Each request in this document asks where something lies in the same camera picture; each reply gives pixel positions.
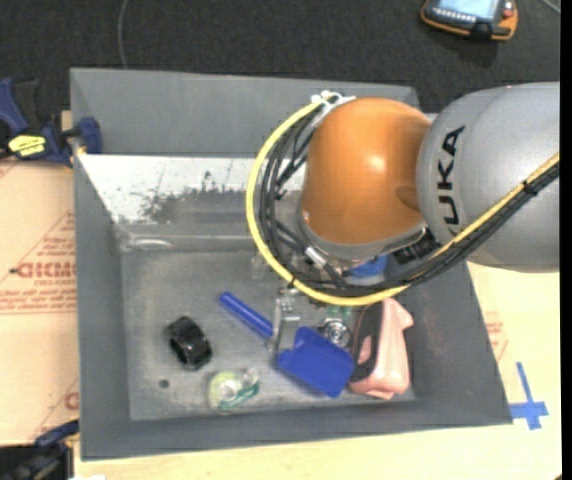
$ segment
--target yellow cable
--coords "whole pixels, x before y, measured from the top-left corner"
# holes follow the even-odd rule
[[[284,135],[284,133],[286,133],[286,131],[291,126],[293,126],[297,121],[304,118],[308,114],[314,112],[318,107],[323,105],[325,102],[326,99],[322,99],[321,101],[310,103],[309,105],[298,110],[293,115],[291,115],[286,121],[284,121],[280,126],[278,126],[275,129],[275,131],[268,137],[268,139],[260,149],[259,153],[257,154],[257,157],[255,158],[255,162],[251,167],[250,176],[248,178],[248,186],[246,188],[246,220],[248,222],[250,234],[253,237],[253,241],[255,242],[255,245],[257,246],[260,254],[264,257],[268,265],[279,276],[285,279],[288,282],[288,284],[292,285],[294,288],[298,289],[300,292],[308,295],[309,297],[318,300],[320,302],[325,302],[327,304],[334,304],[337,306],[367,306],[369,304],[375,304],[377,302],[381,302],[382,300],[387,299],[389,297],[394,297],[395,295],[409,288],[411,285],[409,284],[404,286],[396,286],[394,288],[382,290],[377,293],[361,295],[357,297],[339,297],[336,295],[329,295],[327,293],[315,290],[310,286],[304,284],[303,282],[299,281],[298,279],[295,279],[295,276],[286,267],[284,267],[277,258],[273,256],[273,254],[270,251],[270,248],[268,247],[266,242],[264,242],[261,236],[259,227],[257,225],[257,221],[255,219],[255,210],[253,207],[255,187],[257,185],[257,179],[259,178],[259,173],[261,171],[265,158],[268,156],[268,153],[270,152],[272,147],[277,143],[279,139],[281,139],[282,135]],[[546,169],[552,167],[556,163],[559,163],[559,153],[552,156],[544,164],[542,164],[535,171],[533,171],[533,173],[527,178],[526,183],[534,181]],[[445,253],[453,245],[468,237],[479,226],[481,226],[484,222],[493,217],[493,215],[499,212],[506,204],[508,204],[508,202],[512,200],[513,197],[518,195],[524,189],[525,185],[520,184],[519,186],[511,190],[499,202],[497,202],[486,212],[484,212],[484,214],[478,217],[472,224],[468,225],[464,230],[462,230],[461,233],[459,233],[456,237],[454,237],[450,242],[448,242],[438,251],[436,251],[435,254],[431,256],[431,259],[435,258],[439,254]]]

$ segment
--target device display screen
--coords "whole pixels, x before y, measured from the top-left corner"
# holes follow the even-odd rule
[[[455,12],[477,16],[482,19],[492,19],[499,0],[439,0],[439,7]]]

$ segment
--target pink object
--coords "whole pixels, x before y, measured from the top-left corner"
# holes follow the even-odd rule
[[[395,299],[362,310],[352,346],[356,368],[348,384],[351,391],[389,400],[408,389],[404,329],[411,325],[413,317]]]

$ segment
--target yellow clamp tag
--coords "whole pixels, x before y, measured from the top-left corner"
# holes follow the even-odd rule
[[[18,135],[8,143],[8,149],[20,157],[46,151],[46,138],[41,135]]]

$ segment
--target black roll of tape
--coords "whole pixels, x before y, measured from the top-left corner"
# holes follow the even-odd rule
[[[182,316],[166,328],[166,338],[188,370],[198,370],[213,357],[213,350],[203,331],[187,316]]]

